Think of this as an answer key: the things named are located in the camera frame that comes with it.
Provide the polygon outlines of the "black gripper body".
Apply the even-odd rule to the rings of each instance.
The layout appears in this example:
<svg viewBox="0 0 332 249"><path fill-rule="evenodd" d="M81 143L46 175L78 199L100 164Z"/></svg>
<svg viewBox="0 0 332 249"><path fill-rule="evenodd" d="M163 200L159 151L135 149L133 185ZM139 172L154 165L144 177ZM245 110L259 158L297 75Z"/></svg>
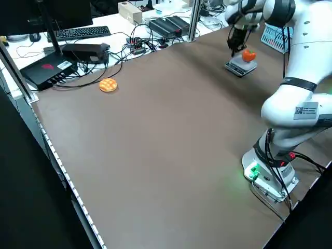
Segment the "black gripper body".
<svg viewBox="0 0 332 249"><path fill-rule="evenodd" d="M244 26L244 29L242 29L242 27L239 29L233 25L228 35L228 41L231 43L244 43L247 33L248 33L247 26Z"/></svg>

